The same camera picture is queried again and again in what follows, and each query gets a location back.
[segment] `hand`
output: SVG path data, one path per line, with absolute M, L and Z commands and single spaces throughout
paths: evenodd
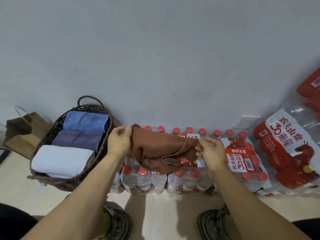
M 226 168 L 226 152 L 220 141 L 206 137 L 200 138 L 200 145 L 196 146 L 196 156 L 204 160 L 208 175 L 212 178 L 212 174 L 218 170 Z
M 114 128 L 108 138 L 108 154 L 118 159 L 126 156 L 130 148 L 131 126 L 120 126 Z

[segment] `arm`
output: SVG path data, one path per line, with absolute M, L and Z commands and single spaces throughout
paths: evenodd
M 88 174 L 85 180 L 48 215 L 46 215 L 23 240 L 90 239 L 102 215 L 111 184 L 130 147 L 131 127 L 113 129 L 108 138 L 108 153 Z
M 225 149 L 212 138 L 200 139 L 196 147 L 209 177 L 216 183 L 238 230 L 245 240 L 310 240 L 287 219 L 260 201 L 227 169 Z

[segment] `white wall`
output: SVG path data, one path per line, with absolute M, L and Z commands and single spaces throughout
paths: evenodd
M 15 105 L 54 121 L 86 94 L 124 124 L 213 130 L 265 117 L 320 65 L 319 6 L 0 0 L 0 122 Z

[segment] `brown towel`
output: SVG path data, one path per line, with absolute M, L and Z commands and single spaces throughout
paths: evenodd
M 149 131 L 139 125 L 132 126 L 131 151 L 139 164 L 162 174 L 173 173 L 181 168 L 179 157 L 193 162 L 197 159 L 195 146 L 198 139 Z

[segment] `wicker basket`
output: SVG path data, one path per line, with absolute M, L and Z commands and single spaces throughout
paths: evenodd
M 80 100 L 82 100 L 83 98 L 92 98 L 92 99 L 98 101 L 99 104 L 101 104 L 101 105 L 95 105 L 95 104 L 80 105 Z M 110 117 L 110 126 L 109 126 L 108 131 L 106 132 L 106 136 L 103 139 L 102 145 L 101 145 L 97 155 L 92 160 L 91 164 L 84 171 L 82 171 L 80 174 L 78 174 L 77 176 L 74 176 L 72 178 L 50 177 L 46 173 L 36 172 L 31 168 L 31 163 L 32 163 L 32 159 L 31 159 L 30 160 L 30 171 L 31 171 L 32 176 L 31 175 L 27 176 L 27 178 L 28 179 L 32 179 L 32 180 L 36 179 L 42 184 L 53 185 L 54 187 L 56 187 L 59 190 L 72 192 L 78 187 L 78 185 L 86 178 L 86 176 L 90 173 L 90 171 L 107 154 L 107 140 L 108 140 L 110 132 L 112 131 L 112 129 L 115 126 L 114 126 L 113 116 L 112 116 L 111 112 L 102 104 L 102 102 L 100 100 L 98 100 L 97 98 L 92 97 L 92 96 L 82 96 L 82 97 L 80 97 L 78 99 L 78 106 L 70 109 L 69 111 L 83 111 L 83 112 L 90 112 L 90 113 L 97 113 L 97 114 L 108 114 L 109 115 L 109 117 Z M 52 141 L 57 136 L 59 131 L 62 130 L 64 120 L 65 120 L 66 115 L 67 115 L 67 113 L 69 111 L 67 111 L 66 113 L 61 115 L 54 122 L 52 128 L 48 131 L 48 133 L 45 135 L 45 137 L 42 139 L 42 141 L 37 146 L 37 149 L 35 150 L 33 157 L 35 156 L 35 154 L 38 152 L 39 148 L 42 145 L 51 145 Z

